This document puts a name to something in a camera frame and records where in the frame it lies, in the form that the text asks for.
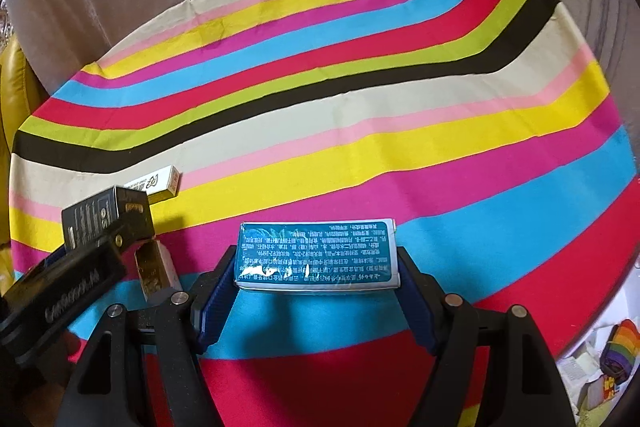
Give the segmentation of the person's left hand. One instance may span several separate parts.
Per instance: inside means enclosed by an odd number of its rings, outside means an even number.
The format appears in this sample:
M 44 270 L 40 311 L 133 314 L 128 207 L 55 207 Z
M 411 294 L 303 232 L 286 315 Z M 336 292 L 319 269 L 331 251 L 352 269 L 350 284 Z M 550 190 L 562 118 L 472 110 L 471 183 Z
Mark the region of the person's left hand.
M 24 402 L 25 413 L 32 425 L 53 425 L 75 368 L 70 359 L 80 348 L 80 338 L 65 332 L 36 361 L 36 382 Z

